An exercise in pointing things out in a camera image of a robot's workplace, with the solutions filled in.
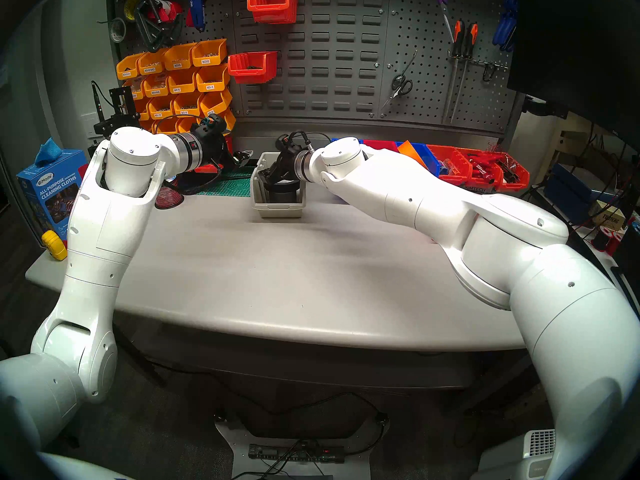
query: black monitor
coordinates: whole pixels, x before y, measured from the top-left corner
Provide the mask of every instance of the black monitor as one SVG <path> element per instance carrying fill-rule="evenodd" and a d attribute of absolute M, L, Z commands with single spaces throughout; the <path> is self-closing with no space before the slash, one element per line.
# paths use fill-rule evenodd
<path fill-rule="evenodd" d="M 640 0 L 518 0 L 508 87 L 640 151 Z"/>

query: tool wall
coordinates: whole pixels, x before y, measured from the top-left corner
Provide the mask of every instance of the tool wall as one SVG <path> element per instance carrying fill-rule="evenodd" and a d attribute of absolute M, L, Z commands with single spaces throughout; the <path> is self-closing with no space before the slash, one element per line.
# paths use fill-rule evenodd
<path fill-rule="evenodd" d="M 478 23 L 473 59 L 509 67 L 511 55 L 491 44 L 502 1 L 449 0 L 449 19 L 452 26 L 458 19 Z M 296 23 L 277 25 L 254 22 L 247 0 L 207 0 L 205 21 L 202 33 L 183 27 L 180 42 L 224 37 L 229 55 L 278 51 L 277 75 L 270 82 L 230 82 L 231 106 L 238 118 L 376 120 L 431 128 L 443 124 L 453 59 L 437 0 L 298 0 Z M 144 50 L 139 38 L 120 46 L 122 57 Z M 392 94 L 392 79 L 415 50 L 406 72 L 413 90 L 382 109 Z M 463 65 L 460 60 L 454 97 Z M 469 62 L 450 126 L 499 136 L 506 130 L 515 92 L 506 88 L 508 70 L 498 68 L 489 82 L 483 81 L 483 70 Z"/>

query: green cutting mat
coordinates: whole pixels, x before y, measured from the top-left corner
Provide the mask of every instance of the green cutting mat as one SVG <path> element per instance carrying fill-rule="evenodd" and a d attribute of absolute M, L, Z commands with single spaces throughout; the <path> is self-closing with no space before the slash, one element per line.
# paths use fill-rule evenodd
<path fill-rule="evenodd" d="M 225 173 L 222 176 L 222 180 L 215 182 L 198 194 L 204 196 L 235 196 L 248 198 L 251 195 L 251 174 L 254 172 L 254 169 L 254 166 L 244 166 L 236 171 Z"/>

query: screwdriver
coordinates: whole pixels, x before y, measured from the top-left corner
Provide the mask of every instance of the screwdriver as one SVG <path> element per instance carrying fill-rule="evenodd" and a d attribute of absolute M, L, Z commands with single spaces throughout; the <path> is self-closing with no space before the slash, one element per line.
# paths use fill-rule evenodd
<path fill-rule="evenodd" d="M 465 81 L 465 75 L 467 74 L 467 66 L 469 65 L 469 60 L 473 58 L 474 55 L 474 46 L 476 45 L 476 39 L 478 39 L 478 23 L 474 22 L 466 31 L 465 47 L 462 54 L 462 56 L 466 58 L 465 68 L 462 69 L 462 80 L 460 81 L 460 89 L 457 91 L 456 102 L 453 105 L 453 113 L 451 113 L 451 119 L 449 120 L 450 124 L 453 123 L 453 117 L 456 116 L 456 111 L 458 110 L 460 91 L 462 91 L 462 84 Z"/>
<path fill-rule="evenodd" d="M 458 59 L 462 56 L 462 43 L 465 38 L 465 23 L 463 20 L 458 20 L 456 26 L 453 29 L 453 45 L 451 46 L 451 56 L 454 56 L 453 71 L 451 78 L 449 79 L 449 88 L 447 89 L 447 100 L 444 106 L 444 113 L 442 113 L 442 123 L 444 124 L 447 113 L 449 112 L 449 106 L 451 105 L 451 95 L 453 94 L 453 86 L 456 83 L 456 76 L 458 75 Z"/>

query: electrical outlet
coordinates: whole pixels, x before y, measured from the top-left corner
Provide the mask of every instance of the electrical outlet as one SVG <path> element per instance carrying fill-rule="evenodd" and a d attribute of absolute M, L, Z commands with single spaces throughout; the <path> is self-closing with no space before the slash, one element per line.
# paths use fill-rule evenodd
<path fill-rule="evenodd" d="M 94 125 L 100 120 L 97 113 L 87 113 L 80 117 L 82 120 L 82 126 L 84 127 L 84 133 L 87 139 L 101 139 L 102 136 L 95 133 Z"/>

